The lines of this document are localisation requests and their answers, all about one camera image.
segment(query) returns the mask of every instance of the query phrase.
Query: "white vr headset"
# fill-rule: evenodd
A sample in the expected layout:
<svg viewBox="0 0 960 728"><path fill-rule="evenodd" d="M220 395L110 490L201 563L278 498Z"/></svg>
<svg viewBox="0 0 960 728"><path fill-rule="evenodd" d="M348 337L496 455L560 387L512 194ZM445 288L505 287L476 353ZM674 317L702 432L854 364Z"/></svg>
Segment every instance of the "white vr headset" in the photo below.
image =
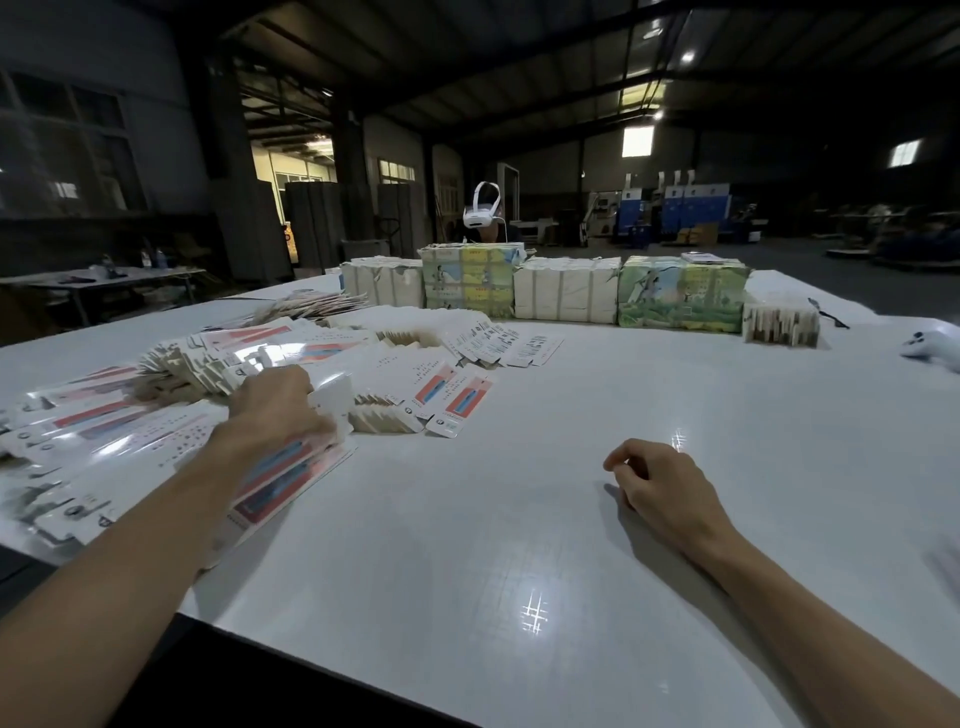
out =
<svg viewBox="0 0 960 728"><path fill-rule="evenodd" d="M496 201L492 205L480 205L480 189L488 184L496 190ZM480 182L473 190L473 208L464 207L464 225L468 228L486 228L493 224L497 208L500 207L500 187L493 182Z"/></svg>

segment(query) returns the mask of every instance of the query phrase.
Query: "table surface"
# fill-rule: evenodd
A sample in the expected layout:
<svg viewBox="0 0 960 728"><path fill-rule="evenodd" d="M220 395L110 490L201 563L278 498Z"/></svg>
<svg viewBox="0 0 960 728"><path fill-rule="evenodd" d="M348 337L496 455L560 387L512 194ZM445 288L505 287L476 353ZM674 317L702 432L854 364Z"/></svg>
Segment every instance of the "table surface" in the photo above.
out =
<svg viewBox="0 0 960 728"><path fill-rule="evenodd" d="M314 276L309 279L291 280L289 283L272 285L269 288L260 288L246 293L237 293L226 296L226 299L245 299L248 301L279 301L291 293L301 290L315 290L322 293L340 293L340 274L328 273L325 276Z"/></svg>
<svg viewBox="0 0 960 728"><path fill-rule="evenodd" d="M3 392L244 305L256 302L6 347L0 364L20 366ZM565 341L542 368L497 370L455 440L354 436L354 455L203 576L180 610L485 726L804 725L725 598L618 508L601 463L636 436L688 451L747 537L958 691L960 612L924 552L957 532L960 451L945 433L960 378L897 356L924 323L826 328L827 350L794 351L516 322ZM8 517L0 540L29 550L24 532Z"/></svg>
<svg viewBox="0 0 960 728"><path fill-rule="evenodd" d="M38 273L32 276L16 276L14 278L0 279L0 283L29 285L33 288L57 288L64 290L85 290L87 288L104 288L112 285L136 285L137 283L149 280L160 280L167 278L186 278L195 273L202 273L203 268L179 267L179 268L137 268L134 266L117 266L118 273L126 275L116 279L95 280L91 283L69 283L61 282L69 276L79 278L92 278L92 274L86 268L80 268L74 271L60 271L58 273Z"/></svg>

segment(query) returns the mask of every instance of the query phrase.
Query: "warehouse floor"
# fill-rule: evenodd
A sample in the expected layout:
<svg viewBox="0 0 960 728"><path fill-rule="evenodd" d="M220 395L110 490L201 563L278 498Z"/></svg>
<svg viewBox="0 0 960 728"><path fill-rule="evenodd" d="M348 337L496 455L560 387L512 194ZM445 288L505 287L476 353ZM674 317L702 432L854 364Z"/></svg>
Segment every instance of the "warehouse floor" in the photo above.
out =
<svg viewBox="0 0 960 728"><path fill-rule="evenodd" d="M769 238L757 245L720 245L712 252L736 257L752 268L774 269L841 298L863 303L886 316L927 316L960 324L960 277L955 273L917 273L892 270L865 260L824 257L837 240ZM651 246L647 255L678 255L689 249ZM540 255L595 257L632 255L608 239L591 238L586 248L539 248Z"/></svg>

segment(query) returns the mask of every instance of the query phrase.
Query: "person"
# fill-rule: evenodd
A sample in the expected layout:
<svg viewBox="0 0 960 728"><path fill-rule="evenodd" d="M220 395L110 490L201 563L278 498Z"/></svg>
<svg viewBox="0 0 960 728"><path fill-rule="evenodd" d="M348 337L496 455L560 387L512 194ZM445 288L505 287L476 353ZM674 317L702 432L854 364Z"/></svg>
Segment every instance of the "person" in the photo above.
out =
<svg viewBox="0 0 960 728"><path fill-rule="evenodd" d="M267 369L206 446L0 620L0 722L103 725L201 569L241 478L291 438L332 433L301 367Z"/></svg>
<svg viewBox="0 0 960 728"><path fill-rule="evenodd" d="M480 190L480 199L477 201L480 206L492 206L496 202L496 190L484 185ZM473 204L473 198L470 197L469 203ZM453 242L459 243L464 238L473 243L521 243L523 242L523 233L519 228L504 222L503 219L503 201L500 201L496 212L493 214L493 224L485 228L468 228L464 221L458 220L457 226L453 231Z"/></svg>
<svg viewBox="0 0 960 728"><path fill-rule="evenodd" d="M730 595L828 725L960 725L960 698L747 541L689 455L627 440L604 469L613 473L623 503Z"/></svg>
<svg viewBox="0 0 960 728"><path fill-rule="evenodd" d="M0 621L6 725L109 719L204 562L243 474L291 437L332 432L307 406L309 391L297 366L247 379L193 460ZM957 724L960 699L747 542L688 455L627 440L603 466L624 503L730 594L829 725Z"/></svg>

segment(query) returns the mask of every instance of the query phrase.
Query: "cardboard box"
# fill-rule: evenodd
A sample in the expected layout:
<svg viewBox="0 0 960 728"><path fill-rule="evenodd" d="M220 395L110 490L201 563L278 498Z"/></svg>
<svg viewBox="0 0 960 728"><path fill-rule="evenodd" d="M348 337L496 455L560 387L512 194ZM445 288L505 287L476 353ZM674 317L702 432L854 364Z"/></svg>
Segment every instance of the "cardboard box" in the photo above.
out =
<svg viewBox="0 0 960 728"><path fill-rule="evenodd" d="M469 308L491 318L514 316L514 270L522 243L442 243L421 248L427 308Z"/></svg>
<svg viewBox="0 0 960 728"><path fill-rule="evenodd" d="M690 242L697 245L716 245L720 235L720 223L701 223L690 232Z"/></svg>
<svg viewBox="0 0 960 728"><path fill-rule="evenodd" d="M341 264L340 273L348 296L366 294L373 305L423 308L422 267L420 260L375 255Z"/></svg>
<svg viewBox="0 0 960 728"><path fill-rule="evenodd" d="M698 264L667 255L632 255L620 271L618 323L739 333L749 275L739 260Z"/></svg>
<svg viewBox="0 0 960 728"><path fill-rule="evenodd" d="M514 273L518 319L616 322L620 258L535 257Z"/></svg>

